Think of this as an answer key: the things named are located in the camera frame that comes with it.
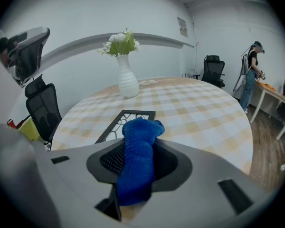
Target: vase with flowers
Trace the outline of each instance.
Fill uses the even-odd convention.
[[[126,29],[123,33],[112,35],[104,44],[104,48],[98,51],[101,55],[109,54],[116,57],[120,68],[118,86],[125,98],[135,97],[139,92],[138,81],[129,65],[129,53],[138,52],[138,48],[139,42],[134,39],[133,33]]]

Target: yellow bin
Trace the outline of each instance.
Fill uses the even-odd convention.
[[[28,140],[38,140],[40,137],[32,118],[27,119],[18,131],[22,132]]]

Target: orange cloth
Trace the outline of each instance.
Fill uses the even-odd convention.
[[[259,82],[259,84],[262,85],[262,86],[264,86],[264,87],[267,87],[267,88],[269,88],[269,89],[271,89],[271,90],[273,90],[273,91],[276,91],[276,89],[273,88],[273,87],[271,87],[269,84],[263,84],[263,83],[260,83],[260,82]]]

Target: blue jeans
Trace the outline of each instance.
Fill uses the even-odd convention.
[[[246,76],[246,84],[245,84],[245,89],[244,92],[242,94],[242,98],[239,101],[239,104],[241,105],[241,107],[243,108],[243,110],[245,111],[247,108],[247,104],[249,102],[251,93],[252,93],[252,87],[255,84],[255,77],[256,77],[256,71],[254,70],[249,70],[249,72],[247,73]]]

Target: black t-shirt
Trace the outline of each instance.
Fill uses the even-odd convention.
[[[253,57],[257,60],[257,54],[256,54],[255,51],[252,51],[252,52],[249,54],[249,56],[248,56],[248,67],[251,66],[251,60],[252,60]]]

